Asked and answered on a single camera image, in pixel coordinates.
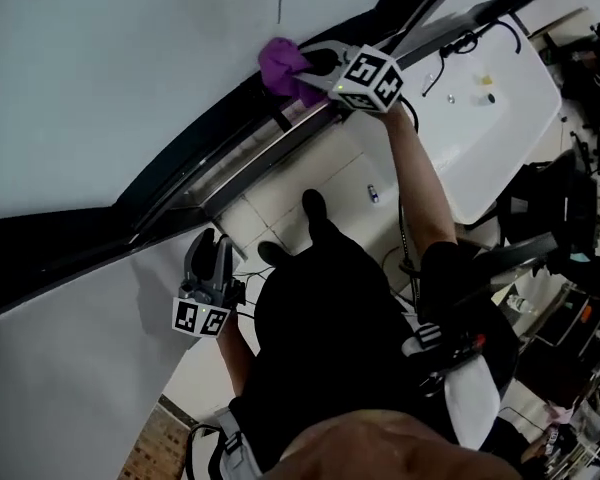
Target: hand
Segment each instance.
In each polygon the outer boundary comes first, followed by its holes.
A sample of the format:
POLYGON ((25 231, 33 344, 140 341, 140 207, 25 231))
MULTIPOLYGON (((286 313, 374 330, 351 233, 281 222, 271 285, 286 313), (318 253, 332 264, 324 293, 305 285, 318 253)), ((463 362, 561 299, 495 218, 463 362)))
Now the hand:
POLYGON ((405 119, 409 120, 409 114, 407 114, 404 106, 401 102, 396 101, 393 104, 393 107, 389 109, 389 112, 386 114, 379 114, 377 112, 371 113, 369 115, 375 117, 379 121, 382 121, 385 126, 394 126, 396 124, 400 124, 405 119))

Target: purple cloth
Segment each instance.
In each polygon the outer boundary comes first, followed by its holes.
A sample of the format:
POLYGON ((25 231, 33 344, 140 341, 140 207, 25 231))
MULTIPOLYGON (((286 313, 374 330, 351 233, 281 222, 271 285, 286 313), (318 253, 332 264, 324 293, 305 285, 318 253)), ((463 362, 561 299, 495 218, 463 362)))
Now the purple cloth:
POLYGON ((276 96, 300 98, 307 108, 326 97, 324 92, 293 78, 293 74, 311 67, 293 41, 282 37, 272 39, 258 55, 258 63, 262 82, 276 96))

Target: small bottle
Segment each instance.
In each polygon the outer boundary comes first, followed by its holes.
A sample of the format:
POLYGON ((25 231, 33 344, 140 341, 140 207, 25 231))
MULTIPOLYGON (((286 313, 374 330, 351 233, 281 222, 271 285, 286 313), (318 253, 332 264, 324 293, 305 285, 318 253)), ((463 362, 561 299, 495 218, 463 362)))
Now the small bottle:
POLYGON ((520 297, 519 295, 509 295, 507 297, 507 306, 517 311, 518 313, 522 313, 523 315, 536 314, 533 304, 531 304, 531 302, 529 302, 524 297, 520 297))
POLYGON ((378 197, 376 188, 373 185, 367 185, 367 190, 369 191, 369 197, 371 198, 373 204, 378 203, 380 201, 380 198, 378 197))
POLYGON ((482 96, 478 101, 481 106, 488 107, 496 102, 496 97, 492 93, 489 93, 482 96))

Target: floor tile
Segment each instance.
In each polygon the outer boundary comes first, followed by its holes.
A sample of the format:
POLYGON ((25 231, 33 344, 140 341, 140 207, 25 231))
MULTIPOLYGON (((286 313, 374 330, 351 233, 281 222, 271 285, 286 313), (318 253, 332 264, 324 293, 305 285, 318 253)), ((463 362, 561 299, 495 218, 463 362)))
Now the floor tile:
POLYGON ((245 256, 247 257, 247 260, 238 265, 235 274, 261 272, 263 270, 266 270, 265 272, 262 272, 262 275, 264 277, 267 277, 271 273, 269 265, 267 265, 258 255, 258 244, 264 241, 274 242, 283 245, 280 242, 280 240, 278 240, 278 237, 273 233, 273 231, 267 229, 264 233, 259 235, 243 250, 245 256))
MULTIPOLYGON (((389 251, 397 249, 386 258, 385 272, 394 289, 403 289, 408 278, 398 269, 403 254, 396 190, 384 184, 365 155, 356 158, 317 189, 325 198, 332 222, 378 264, 389 251), (369 184, 374 185, 379 203, 371 201, 369 184)), ((293 254, 311 245, 308 221, 301 205, 282 217, 272 230, 293 254)))
POLYGON ((300 202, 307 188, 324 183, 360 153, 336 125, 249 189, 245 197, 271 226, 300 202))
POLYGON ((264 221, 244 196, 225 210, 218 221, 225 233, 240 249, 247 247, 267 229, 264 221))

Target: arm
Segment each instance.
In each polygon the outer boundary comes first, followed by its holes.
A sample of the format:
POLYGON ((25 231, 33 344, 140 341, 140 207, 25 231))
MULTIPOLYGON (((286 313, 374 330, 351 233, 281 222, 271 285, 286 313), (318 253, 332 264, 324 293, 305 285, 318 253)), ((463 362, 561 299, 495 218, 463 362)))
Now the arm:
POLYGON ((529 447, 524 452, 522 452, 520 462, 524 464, 525 462, 533 459, 534 457, 540 457, 544 455, 544 446, 547 444, 547 439, 548 436, 546 434, 542 434, 538 439, 531 443, 529 447))
POLYGON ((229 371, 233 392, 236 396, 240 396, 247 382, 255 355, 240 333, 236 313, 229 316, 229 320, 218 336, 218 347, 220 347, 220 354, 229 371))
POLYGON ((435 242, 456 243, 449 203, 402 103, 380 117, 389 134, 400 198, 418 255, 435 242))

